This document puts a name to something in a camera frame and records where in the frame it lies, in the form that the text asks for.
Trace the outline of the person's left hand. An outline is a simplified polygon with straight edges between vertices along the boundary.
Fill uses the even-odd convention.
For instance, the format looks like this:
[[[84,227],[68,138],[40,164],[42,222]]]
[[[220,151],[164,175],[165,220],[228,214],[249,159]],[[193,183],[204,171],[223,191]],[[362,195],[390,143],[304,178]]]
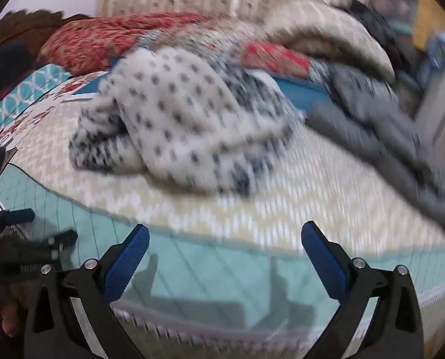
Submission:
[[[1,328],[9,337],[19,331],[20,310],[28,308],[32,285],[29,282],[0,283]]]

